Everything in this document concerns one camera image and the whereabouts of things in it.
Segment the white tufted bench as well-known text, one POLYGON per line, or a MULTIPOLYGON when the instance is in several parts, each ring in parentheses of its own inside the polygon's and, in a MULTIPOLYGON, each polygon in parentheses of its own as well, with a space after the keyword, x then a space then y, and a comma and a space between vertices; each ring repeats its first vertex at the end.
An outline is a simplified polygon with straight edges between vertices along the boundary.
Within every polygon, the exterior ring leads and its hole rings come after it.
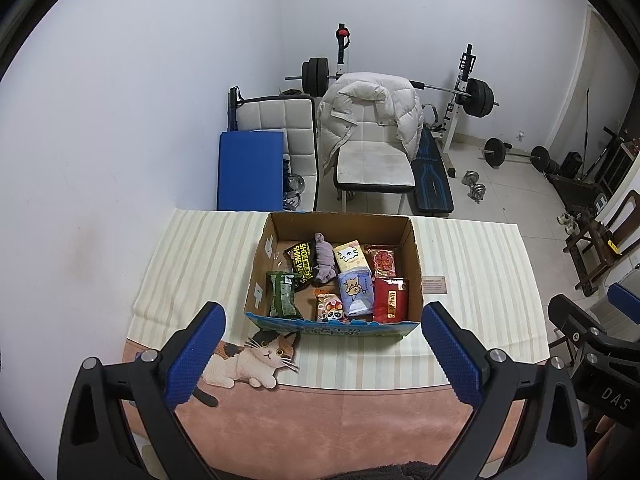
POLYGON ((296 211, 314 211, 319 189, 314 99, 306 94, 279 94, 245 99, 238 87, 228 96, 228 126, 232 131, 280 131, 288 173, 301 177, 296 211))

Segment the white squat rack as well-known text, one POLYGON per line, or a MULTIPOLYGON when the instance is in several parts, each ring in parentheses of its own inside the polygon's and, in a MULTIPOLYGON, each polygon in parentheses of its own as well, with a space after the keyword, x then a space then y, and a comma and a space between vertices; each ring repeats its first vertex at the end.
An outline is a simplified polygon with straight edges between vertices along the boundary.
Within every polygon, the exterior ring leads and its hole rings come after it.
POLYGON ((468 44, 460 58, 458 76, 456 84, 454 85, 456 93, 449 100, 444 116, 445 131, 439 141, 439 148, 447 176, 450 178, 454 178, 456 176, 456 167, 449 156, 449 149, 452 140, 454 140, 454 134, 456 133, 458 121, 462 112, 463 96, 466 92, 466 86, 468 85, 469 76, 470 73, 472 73, 475 59, 476 56, 473 54, 473 45, 468 44))

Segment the striped cat tablecloth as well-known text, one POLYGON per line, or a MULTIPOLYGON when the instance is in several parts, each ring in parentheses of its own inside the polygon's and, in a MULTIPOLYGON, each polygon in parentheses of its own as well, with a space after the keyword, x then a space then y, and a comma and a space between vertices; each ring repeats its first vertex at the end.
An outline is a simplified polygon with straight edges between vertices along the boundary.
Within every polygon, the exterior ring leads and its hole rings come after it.
MULTIPOLYGON (((224 336, 242 344, 267 294, 256 259, 279 263, 296 240, 409 246, 421 304, 437 297, 488 348, 514 360, 549 354, 546 321, 521 233, 509 223, 376 214, 176 210, 134 303, 126 360, 162 346, 209 300, 224 306, 224 336)), ((177 414, 210 466, 257 479, 313 479, 362 468, 439 462, 470 414, 420 330, 403 337, 305 334, 277 385, 204 385, 177 414)))

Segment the cream cartoon tissue pack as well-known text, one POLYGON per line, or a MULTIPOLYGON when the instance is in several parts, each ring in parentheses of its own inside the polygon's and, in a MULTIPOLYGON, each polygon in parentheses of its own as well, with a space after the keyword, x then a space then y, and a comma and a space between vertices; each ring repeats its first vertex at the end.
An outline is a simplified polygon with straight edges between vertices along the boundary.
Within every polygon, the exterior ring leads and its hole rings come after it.
POLYGON ((338 270, 341 273, 358 269, 370 271, 369 263, 358 240, 335 246, 333 252, 338 270))

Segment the red snack pack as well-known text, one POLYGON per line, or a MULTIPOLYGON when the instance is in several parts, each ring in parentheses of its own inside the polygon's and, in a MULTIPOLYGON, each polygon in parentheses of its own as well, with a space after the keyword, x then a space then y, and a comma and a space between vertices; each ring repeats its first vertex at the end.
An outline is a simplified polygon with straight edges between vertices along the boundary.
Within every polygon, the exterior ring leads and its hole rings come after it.
POLYGON ((376 278, 373 321, 399 323, 408 320, 409 283, 404 278, 376 278))

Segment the blue folded mat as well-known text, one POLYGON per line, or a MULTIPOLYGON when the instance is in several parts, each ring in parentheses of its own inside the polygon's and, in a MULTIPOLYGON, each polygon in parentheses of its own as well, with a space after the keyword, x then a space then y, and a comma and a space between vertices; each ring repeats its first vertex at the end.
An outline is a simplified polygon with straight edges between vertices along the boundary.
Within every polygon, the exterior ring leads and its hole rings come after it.
POLYGON ((226 131, 219 137, 217 209, 283 209, 282 131, 226 131))

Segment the green snack pack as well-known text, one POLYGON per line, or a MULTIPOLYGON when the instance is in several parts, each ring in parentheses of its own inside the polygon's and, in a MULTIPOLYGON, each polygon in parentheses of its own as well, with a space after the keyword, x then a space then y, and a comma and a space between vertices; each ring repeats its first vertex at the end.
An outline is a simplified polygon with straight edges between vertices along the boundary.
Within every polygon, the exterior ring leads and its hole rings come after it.
POLYGON ((270 271, 267 276, 271 286, 269 315, 272 318, 302 318, 295 304, 298 275, 294 272, 270 271))

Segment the red patterned packet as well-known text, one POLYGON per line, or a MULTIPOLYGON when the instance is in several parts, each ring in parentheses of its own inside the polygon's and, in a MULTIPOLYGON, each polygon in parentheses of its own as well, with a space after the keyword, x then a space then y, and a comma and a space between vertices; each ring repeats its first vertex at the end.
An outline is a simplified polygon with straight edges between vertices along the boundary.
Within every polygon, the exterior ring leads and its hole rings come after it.
POLYGON ((375 278, 396 278, 396 249, 390 245, 365 244, 363 253, 375 278))

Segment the cardboard box blue front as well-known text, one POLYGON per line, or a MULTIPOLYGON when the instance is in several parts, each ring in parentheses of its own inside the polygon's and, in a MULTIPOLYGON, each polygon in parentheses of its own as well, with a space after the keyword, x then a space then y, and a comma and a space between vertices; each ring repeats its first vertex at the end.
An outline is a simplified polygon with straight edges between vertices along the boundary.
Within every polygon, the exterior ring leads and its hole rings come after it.
MULTIPOLYGON (((341 274, 337 267, 337 276, 341 274)), ((379 214, 339 214, 338 212, 272 212, 269 214, 254 253, 250 284, 244 313, 262 330, 276 330, 282 334, 299 333, 340 336, 405 337, 420 323, 423 308, 421 265, 418 244, 409 218, 380 216, 379 214), (322 233, 332 247, 358 240, 365 244, 390 245, 396 249, 396 278, 409 283, 408 320, 399 323, 377 323, 373 313, 348 318, 344 322, 322 323, 316 320, 318 292, 334 292, 340 296, 337 277, 328 284, 314 281, 300 292, 295 291, 295 304, 302 318, 272 318, 269 315, 271 286, 270 271, 293 272, 285 249, 298 242, 314 241, 314 234, 322 233)))

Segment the white puffer jacket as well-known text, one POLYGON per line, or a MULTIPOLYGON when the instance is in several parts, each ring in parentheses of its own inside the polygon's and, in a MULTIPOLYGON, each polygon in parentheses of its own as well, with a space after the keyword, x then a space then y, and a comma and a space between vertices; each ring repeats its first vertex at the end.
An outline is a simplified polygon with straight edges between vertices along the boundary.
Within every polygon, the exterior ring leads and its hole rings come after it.
POLYGON ((396 138, 406 150, 410 162, 416 159, 424 127, 422 104, 416 90, 393 91, 369 86, 362 81, 330 85, 317 110, 320 160, 323 173, 335 165, 338 149, 349 140, 350 129, 356 125, 357 105, 373 105, 380 119, 393 119, 397 127, 396 138))

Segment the blue black weight bench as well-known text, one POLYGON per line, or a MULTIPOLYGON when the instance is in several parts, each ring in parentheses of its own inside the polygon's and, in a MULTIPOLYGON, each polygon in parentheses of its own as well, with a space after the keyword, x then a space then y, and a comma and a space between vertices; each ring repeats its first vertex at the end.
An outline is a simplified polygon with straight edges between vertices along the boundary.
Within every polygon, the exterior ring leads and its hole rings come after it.
POLYGON ((410 193, 413 214, 447 218, 454 211, 449 177, 429 128, 424 127, 416 159, 411 163, 416 186, 410 193))

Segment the dark wooden chair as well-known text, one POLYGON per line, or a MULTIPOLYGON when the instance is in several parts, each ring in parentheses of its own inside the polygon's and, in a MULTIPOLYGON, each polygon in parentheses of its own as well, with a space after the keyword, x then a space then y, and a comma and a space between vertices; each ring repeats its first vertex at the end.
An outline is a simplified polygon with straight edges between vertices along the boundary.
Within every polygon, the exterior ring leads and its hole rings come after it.
POLYGON ((574 263, 578 277, 575 289, 592 296, 602 275, 638 248, 639 193, 631 190, 608 222, 587 218, 567 237, 563 252, 574 263))

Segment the chrome dumbbell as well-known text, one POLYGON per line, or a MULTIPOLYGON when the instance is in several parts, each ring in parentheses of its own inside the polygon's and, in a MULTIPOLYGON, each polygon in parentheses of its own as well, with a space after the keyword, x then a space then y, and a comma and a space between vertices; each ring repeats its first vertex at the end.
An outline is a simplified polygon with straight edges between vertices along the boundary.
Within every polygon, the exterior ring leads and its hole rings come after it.
POLYGON ((461 182, 469 188, 468 196, 471 200, 477 204, 484 200, 486 185, 480 182, 480 174, 477 171, 466 170, 461 182))

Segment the blue cartoon tissue pack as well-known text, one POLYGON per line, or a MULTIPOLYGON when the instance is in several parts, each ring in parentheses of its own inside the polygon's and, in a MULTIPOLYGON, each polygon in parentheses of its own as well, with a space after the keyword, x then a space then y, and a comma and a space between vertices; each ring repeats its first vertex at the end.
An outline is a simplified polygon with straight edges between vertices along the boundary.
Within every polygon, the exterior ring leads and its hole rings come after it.
POLYGON ((337 285, 348 318, 373 313, 374 290, 370 270, 358 268, 343 272, 337 277, 337 285))

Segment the white padded chair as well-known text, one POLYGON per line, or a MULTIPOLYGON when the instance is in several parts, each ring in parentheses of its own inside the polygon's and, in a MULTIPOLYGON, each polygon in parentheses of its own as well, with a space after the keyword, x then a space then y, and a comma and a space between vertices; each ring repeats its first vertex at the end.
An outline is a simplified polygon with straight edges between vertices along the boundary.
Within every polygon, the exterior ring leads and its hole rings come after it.
POLYGON ((347 211, 348 194, 378 193, 398 195, 398 214, 414 190, 416 180, 406 150, 396 138, 393 119, 380 119, 373 105, 355 108, 356 125, 337 152, 334 184, 347 211))

